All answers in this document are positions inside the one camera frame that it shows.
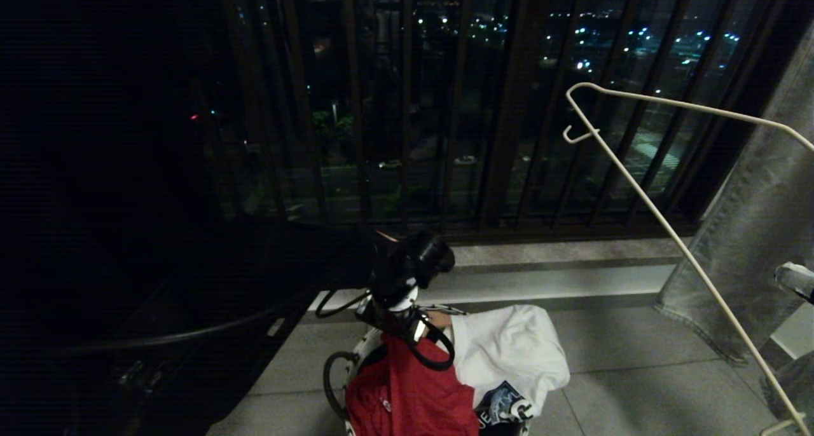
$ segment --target tiled floor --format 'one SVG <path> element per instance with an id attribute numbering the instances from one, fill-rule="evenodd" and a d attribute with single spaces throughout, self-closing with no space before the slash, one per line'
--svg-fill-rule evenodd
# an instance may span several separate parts
<path id="1" fill-rule="evenodd" d="M 776 422 L 762 403 L 756 367 L 732 369 L 650 308 L 550 315 L 572 380 L 550 393 L 532 436 L 741 436 Z M 343 434 L 322 392 L 322 363 L 351 349 L 364 326 L 307 322 L 208 436 Z"/>

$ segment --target red cloth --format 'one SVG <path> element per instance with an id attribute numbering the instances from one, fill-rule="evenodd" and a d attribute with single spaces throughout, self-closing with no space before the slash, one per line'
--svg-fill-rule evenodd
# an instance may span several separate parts
<path id="1" fill-rule="evenodd" d="M 345 394 L 357 436 L 478 436 L 474 389 L 457 381 L 454 367 L 433 371 L 404 341 L 389 334 L 382 341 L 387 355 L 365 367 Z M 418 351 L 428 360 L 447 358 L 427 339 Z"/>

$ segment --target hook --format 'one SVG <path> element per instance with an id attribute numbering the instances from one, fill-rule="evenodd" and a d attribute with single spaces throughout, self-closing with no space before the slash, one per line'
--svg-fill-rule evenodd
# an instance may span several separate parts
<path id="1" fill-rule="evenodd" d="M 582 142 L 583 140 L 590 138 L 592 135 L 590 132 L 586 132 L 584 135 L 581 135 L 576 139 L 572 139 L 568 137 L 568 132 L 570 131 L 571 128 L 572 126 L 568 125 L 568 127 L 565 128 L 565 131 L 562 132 L 562 137 L 564 137 L 569 144 L 576 144 L 578 142 Z"/>

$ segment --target concrete ledge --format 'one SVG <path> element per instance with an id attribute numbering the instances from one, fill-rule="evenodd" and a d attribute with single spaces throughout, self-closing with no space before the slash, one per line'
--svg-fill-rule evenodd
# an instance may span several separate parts
<path id="1" fill-rule="evenodd" d="M 579 308 L 579 298 L 656 294 L 680 260 L 670 239 L 474 245 L 456 247 L 455 253 L 455 269 L 421 291 L 419 303 L 505 306 L 557 299 L 563 309 Z M 338 291 L 326 309 L 358 294 L 358 289 Z"/>
<path id="2" fill-rule="evenodd" d="M 689 244 L 691 238 L 684 238 Z M 455 272 L 532 271 L 642 264 L 675 264 L 681 251 L 672 239 L 471 245 L 455 248 Z"/>

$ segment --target balcony railing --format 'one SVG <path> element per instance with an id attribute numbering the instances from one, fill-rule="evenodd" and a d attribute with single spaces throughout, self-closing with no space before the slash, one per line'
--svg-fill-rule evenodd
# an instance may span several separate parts
<path id="1" fill-rule="evenodd" d="M 595 143 L 564 143 L 564 92 L 741 107 L 786 0 L 221 2 L 228 49 L 192 82 L 191 116 L 225 215 L 506 242 L 661 235 Z M 750 94 L 759 114 L 770 91 Z M 579 100 L 691 234 L 724 176 L 693 188 L 726 121 Z"/>

